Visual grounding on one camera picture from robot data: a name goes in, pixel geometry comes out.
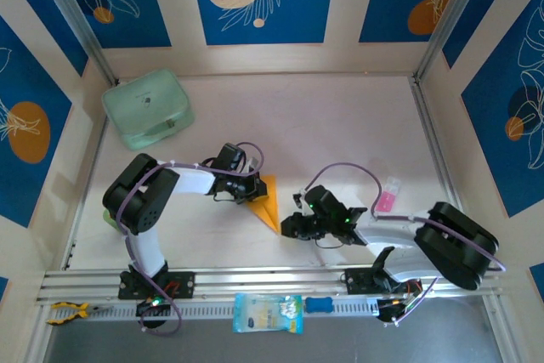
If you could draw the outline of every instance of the pink object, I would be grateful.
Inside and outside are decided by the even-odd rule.
[[[383,193],[380,196],[380,200],[376,204],[376,210],[378,212],[390,213],[393,209],[393,204],[399,193],[400,180],[395,178],[388,178],[385,186],[383,187]]]
[[[378,212],[385,212],[389,213],[393,209],[394,200],[397,198],[396,195],[392,195],[388,191],[384,191],[382,193],[382,196],[380,197],[380,200],[378,201],[376,205],[376,210]]]

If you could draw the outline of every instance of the orange paper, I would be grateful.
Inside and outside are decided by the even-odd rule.
[[[256,201],[247,201],[247,206],[276,233],[280,233],[280,216],[278,215],[278,195],[275,185],[275,176],[269,174],[261,176],[266,184],[268,195]]]

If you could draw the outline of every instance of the plastic packet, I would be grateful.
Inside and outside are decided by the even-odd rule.
[[[300,295],[237,293],[234,332],[303,332],[303,298]]]

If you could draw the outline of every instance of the plastic container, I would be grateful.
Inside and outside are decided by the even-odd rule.
[[[173,135],[195,120],[189,98],[170,70],[158,70],[108,90],[105,112],[131,150]]]

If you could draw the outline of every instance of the yellow pliers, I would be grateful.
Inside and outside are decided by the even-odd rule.
[[[113,305],[91,305],[90,303],[57,302],[51,305],[51,309],[71,308],[77,312],[64,319],[49,319],[48,324],[53,326],[64,325],[75,319],[86,319],[92,314],[113,308]]]

